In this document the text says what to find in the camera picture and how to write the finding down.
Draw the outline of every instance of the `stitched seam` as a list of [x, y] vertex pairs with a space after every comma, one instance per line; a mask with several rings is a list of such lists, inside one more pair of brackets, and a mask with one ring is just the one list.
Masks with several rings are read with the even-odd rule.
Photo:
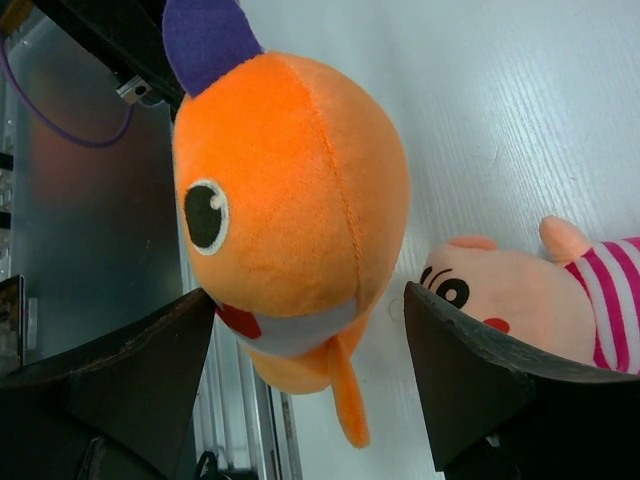
[[307, 107], [312, 112], [313, 120], [316, 123], [316, 126], [318, 127], [318, 130], [320, 131], [320, 138], [322, 140], [322, 144], [324, 146], [325, 151], [329, 155], [329, 159], [330, 159], [329, 167], [331, 168], [333, 176], [336, 179], [336, 184], [338, 186], [338, 193], [340, 195], [340, 201], [342, 203], [342, 208], [343, 208], [343, 212], [342, 213], [344, 214], [344, 216], [346, 218], [347, 229], [349, 230], [349, 235], [351, 236], [351, 246], [353, 247], [353, 254], [354, 254], [354, 257], [355, 257], [355, 261], [356, 261], [356, 298], [359, 301], [359, 299], [360, 299], [360, 290], [361, 290], [360, 286], [362, 284], [362, 252], [360, 251], [360, 246], [358, 245], [358, 243], [356, 241], [357, 237], [356, 237], [356, 234], [355, 234], [356, 233], [355, 215], [351, 211], [351, 208], [349, 207], [349, 203], [347, 202], [347, 199], [346, 199], [344, 181], [343, 181], [343, 179], [342, 179], [342, 177], [340, 175], [340, 172], [338, 170], [335, 151], [333, 150], [333, 146], [331, 145], [331, 142], [329, 142], [329, 135], [328, 135], [327, 130], [325, 128], [324, 122], [322, 121], [322, 118], [320, 117], [320, 114], [318, 113], [318, 110], [315, 107], [315, 104], [313, 102], [313, 97], [311, 95], [311, 90], [309, 89], [309, 87], [307, 87], [306, 83], [300, 78], [300, 76], [297, 74], [297, 72], [291, 66], [289, 66], [289, 64], [287, 62], [285, 62], [282, 59], [278, 59], [278, 60], [284, 64], [284, 66], [287, 68], [287, 70], [289, 72], [291, 72], [293, 77], [303, 87], [303, 91], [304, 91], [305, 99], [306, 99], [305, 103], [306, 103]]

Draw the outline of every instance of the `eyebrow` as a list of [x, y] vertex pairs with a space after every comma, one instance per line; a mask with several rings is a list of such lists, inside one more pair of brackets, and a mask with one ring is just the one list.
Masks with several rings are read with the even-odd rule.
[[435, 282], [440, 275], [443, 275], [443, 274], [449, 273], [449, 272], [453, 272], [453, 268], [447, 268], [446, 270], [441, 271], [439, 274], [437, 274], [435, 277], [433, 277], [431, 279], [431, 282], [429, 282], [429, 286], [427, 288], [429, 290], [431, 290], [431, 285], [433, 285], [433, 282]]

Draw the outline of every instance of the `plush toy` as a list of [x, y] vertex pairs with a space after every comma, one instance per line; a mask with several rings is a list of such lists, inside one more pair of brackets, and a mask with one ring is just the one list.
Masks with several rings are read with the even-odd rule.
[[195, 275], [266, 382], [331, 386], [347, 438], [364, 447], [350, 356], [406, 227], [396, 130], [331, 67], [264, 52], [236, 0], [169, 0], [163, 34], [186, 91], [173, 148]]
[[640, 371], [640, 238], [592, 243], [557, 217], [540, 225], [552, 262], [485, 237], [435, 249], [421, 282], [476, 320], [585, 364]]

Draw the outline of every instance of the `purple fabric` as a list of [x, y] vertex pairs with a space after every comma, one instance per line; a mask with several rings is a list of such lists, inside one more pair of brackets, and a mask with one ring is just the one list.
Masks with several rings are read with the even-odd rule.
[[237, 0], [167, 0], [162, 34], [169, 63], [191, 97], [262, 53]]

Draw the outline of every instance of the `pink and white striped shirt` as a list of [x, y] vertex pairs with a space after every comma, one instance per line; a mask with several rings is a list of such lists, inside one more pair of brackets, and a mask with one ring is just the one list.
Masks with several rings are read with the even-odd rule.
[[640, 237], [598, 243], [566, 269], [593, 305], [595, 364], [640, 373]]

